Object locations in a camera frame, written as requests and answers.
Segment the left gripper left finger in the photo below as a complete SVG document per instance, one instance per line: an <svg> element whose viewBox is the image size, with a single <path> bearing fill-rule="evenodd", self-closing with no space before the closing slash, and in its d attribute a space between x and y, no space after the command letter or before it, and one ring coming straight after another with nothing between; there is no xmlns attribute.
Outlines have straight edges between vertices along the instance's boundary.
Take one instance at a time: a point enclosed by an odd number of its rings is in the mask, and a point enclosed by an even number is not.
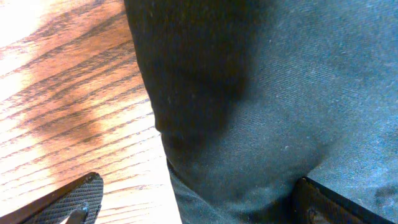
<svg viewBox="0 0 398 224"><path fill-rule="evenodd" d="M1 217L5 224L38 224L63 221L94 224L101 210L104 182L96 172L70 182L63 187Z"/></svg>

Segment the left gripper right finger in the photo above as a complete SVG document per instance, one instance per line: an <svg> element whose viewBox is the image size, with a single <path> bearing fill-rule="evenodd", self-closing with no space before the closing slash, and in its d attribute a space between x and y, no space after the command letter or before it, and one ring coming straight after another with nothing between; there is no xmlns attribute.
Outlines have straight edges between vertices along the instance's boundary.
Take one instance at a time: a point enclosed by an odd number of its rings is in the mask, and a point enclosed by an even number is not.
<svg viewBox="0 0 398 224"><path fill-rule="evenodd" d="M393 224L308 177L296 181L290 204L299 224Z"/></svg>

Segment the black shorts with mesh lining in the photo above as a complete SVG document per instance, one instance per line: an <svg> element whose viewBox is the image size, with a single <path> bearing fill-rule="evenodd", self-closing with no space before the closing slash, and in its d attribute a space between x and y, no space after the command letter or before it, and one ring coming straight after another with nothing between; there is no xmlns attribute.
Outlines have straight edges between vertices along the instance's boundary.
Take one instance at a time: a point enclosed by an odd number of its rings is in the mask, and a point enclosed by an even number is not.
<svg viewBox="0 0 398 224"><path fill-rule="evenodd" d="M136 0L183 223L291 223L307 176L397 221L396 0Z"/></svg>

